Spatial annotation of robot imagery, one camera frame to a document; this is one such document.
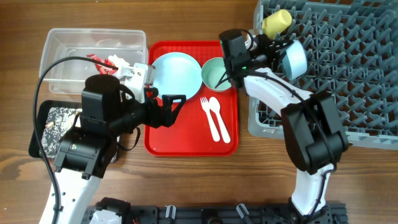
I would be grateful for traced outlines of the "large light blue plate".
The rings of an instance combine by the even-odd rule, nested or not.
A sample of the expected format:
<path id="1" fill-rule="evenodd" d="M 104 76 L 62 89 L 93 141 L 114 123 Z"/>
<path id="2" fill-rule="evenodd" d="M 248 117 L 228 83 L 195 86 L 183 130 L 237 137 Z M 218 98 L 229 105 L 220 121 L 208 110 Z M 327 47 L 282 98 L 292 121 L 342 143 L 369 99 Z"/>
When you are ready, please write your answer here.
<path id="1" fill-rule="evenodd" d="M 202 85 L 201 66 L 189 54 L 171 52 L 157 58 L 152 87 L 158 89 L 158 98 L 164 95 L 185 95 L 190 99 Z"/>

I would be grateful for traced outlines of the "small light blue bowl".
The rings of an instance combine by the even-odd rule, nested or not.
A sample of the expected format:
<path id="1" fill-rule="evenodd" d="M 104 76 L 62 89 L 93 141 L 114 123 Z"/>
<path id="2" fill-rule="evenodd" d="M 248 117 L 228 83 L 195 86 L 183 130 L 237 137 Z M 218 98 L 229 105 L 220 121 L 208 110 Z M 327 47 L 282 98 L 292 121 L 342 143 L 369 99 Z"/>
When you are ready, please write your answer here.
<path id="1" fill-rule="evenodd" d="M 307 71 L 306 52 L 298 40 L 294 40 L 293 44 L 286 48 L 282 64 L 285 76 L 289 80 L 298 78 Z"/>

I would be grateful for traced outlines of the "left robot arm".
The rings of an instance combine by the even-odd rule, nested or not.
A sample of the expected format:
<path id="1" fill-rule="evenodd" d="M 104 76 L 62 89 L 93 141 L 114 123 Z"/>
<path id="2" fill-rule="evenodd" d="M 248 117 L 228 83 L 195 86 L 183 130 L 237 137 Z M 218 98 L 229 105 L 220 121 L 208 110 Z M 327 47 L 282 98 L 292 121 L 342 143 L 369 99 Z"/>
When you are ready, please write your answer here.
<path id="1" fill-rule="evenodd" d="M 55 170 L 41 223 L 80 223 L 100 185 L 107 166 L 118 150 L 118 136 L 133 133 L 139 125 L 153 128 L 174 124 L 185 95 L 164 95 L 159 105 L 157 89 L 140 103 L 126 99 L 132 91 L 111 75 L 86 79 L 81 93 L 82 112 L 57 143 Z"/>

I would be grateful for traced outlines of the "white plastic spoon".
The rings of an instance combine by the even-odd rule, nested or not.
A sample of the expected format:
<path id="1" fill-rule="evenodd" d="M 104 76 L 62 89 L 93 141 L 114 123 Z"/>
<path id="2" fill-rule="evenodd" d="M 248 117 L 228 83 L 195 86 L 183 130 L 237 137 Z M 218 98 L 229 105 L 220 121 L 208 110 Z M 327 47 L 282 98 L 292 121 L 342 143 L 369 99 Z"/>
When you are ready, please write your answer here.
<path id="1" fill-rule="evenodd" d="M 219 103 L 219 101 L 212 96 L 209 100 L 210 103 L 210 110 L 212 110 L 212 112 L 215 113 L 217 120 L 218 120 L 218 125 L 220 127 L 220 131 L 221 131 L 221 137 L 224 141 L 224 143 L 230 143 L 231 142 L 231 137 L 229 135 L 229 132 L 225 126 L 225 123 L 221 117 L 221 105 Z"/>

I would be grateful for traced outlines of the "food leftovers rice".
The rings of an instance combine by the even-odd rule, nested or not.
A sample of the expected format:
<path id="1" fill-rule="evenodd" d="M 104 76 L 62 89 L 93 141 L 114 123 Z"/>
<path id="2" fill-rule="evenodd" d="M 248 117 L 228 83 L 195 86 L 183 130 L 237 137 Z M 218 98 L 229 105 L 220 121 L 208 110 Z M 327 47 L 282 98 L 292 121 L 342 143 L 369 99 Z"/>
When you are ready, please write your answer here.
<path id="1" fill-rule="evenodd" d="M 49 159 L 55 158 L 58 141 L 73 126 L 75 116 L 81 112 L 81 108 L 50 108 L 41 139 L 42 147 Z"/>

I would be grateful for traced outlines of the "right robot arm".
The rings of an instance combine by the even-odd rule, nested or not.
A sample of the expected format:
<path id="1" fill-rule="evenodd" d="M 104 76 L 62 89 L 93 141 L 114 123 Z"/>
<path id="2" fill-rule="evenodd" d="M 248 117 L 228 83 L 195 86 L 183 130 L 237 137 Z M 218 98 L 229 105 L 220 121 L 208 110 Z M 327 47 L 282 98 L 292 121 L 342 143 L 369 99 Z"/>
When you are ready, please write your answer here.
<path id="1" fill-rule="evenodd" d="M 219 39 L 226 68 L 219 83 L 245 90 L 282 119 L 286 150 L 297 168 L 291 219 L 309 223 L 321 217 L 328 180 L 349 146 L 332 95 L 299 89 L 274 74 L 278 63 L 289 79 L 307 71 L 306 53 L 297 40 L 272 40 L 244 29 L 226 30 Z"/>

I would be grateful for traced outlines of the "white plastic fork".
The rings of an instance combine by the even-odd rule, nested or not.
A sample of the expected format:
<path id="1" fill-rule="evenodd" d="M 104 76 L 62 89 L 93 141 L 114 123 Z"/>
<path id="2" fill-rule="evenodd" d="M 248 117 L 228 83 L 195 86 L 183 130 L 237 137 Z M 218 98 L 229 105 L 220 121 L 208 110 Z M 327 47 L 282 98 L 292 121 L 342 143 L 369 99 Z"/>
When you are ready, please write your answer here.
<path id="1" fill-rule="evenodd" d="M 205 97 L 201 97 L 200 98 L 200 103 L 201 103 L 201 107 L 203 109 L 203 111 L 206 114 L 207 120 L 208 120 L 208 124 L 209 124 L 209 128 L 211 131 L 211 136 L 214 140 L 214 142 L 218 142 L 220 140 L 220 134 L 218 133 L 218 130 L 215 126 L 215 123 L 213 121 L 213 118 L 211 116 L 210 113 L 210 104 L 208 102 L 208 100 Z"/>

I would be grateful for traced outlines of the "mint green bowl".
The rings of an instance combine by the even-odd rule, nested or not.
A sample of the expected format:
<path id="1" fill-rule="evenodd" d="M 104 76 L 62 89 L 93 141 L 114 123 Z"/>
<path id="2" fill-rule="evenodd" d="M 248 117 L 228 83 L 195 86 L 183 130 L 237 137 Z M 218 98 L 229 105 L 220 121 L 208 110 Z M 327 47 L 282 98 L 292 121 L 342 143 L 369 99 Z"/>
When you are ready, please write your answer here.
<path id="1" fill-rule="evenodd" d="M 222 57 L 209 59 L 202 66 L 201 77 L 203 83 L 212 91 L 222 92 L 231 88 L 229 81 L 225 81 L 217 85 L 219 81 L 226 78 L 226 68 Z"/>

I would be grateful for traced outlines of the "yellow plastic cup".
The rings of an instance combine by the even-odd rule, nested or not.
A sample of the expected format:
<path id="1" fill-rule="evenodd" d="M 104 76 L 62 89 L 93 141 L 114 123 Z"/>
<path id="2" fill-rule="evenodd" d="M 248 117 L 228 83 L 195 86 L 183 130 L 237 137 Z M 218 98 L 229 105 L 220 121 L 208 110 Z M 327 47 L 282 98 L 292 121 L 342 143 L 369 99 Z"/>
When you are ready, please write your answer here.
<path id="1" fill-rule="evenodd" d="M 292 23 L 288 10 L 281 9 L 266 17 L 262 22 L 262 31 L 270 39 L 275 39 L 277 33 L 285 31 Z"/>

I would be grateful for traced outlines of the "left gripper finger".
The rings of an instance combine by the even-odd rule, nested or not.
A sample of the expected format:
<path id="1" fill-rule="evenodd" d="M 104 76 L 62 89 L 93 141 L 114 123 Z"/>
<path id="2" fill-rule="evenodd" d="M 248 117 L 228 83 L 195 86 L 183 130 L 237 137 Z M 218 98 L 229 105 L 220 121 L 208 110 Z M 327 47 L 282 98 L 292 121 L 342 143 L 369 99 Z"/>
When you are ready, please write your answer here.
<path id="1" fill-rule="evenodd" d="M 185 95 L 163 95 L 162 122 L 174 123 L 185 102 L 186 102 Z"/>
<path id="2" fill-rule="evenodd" d="M 159 94 L 159 91 L 157 88 L 149 88 L 149 87 L 145 87 L 144 88 L 144 101 L 152 101 L 153 99 L 155 99 Z"/>

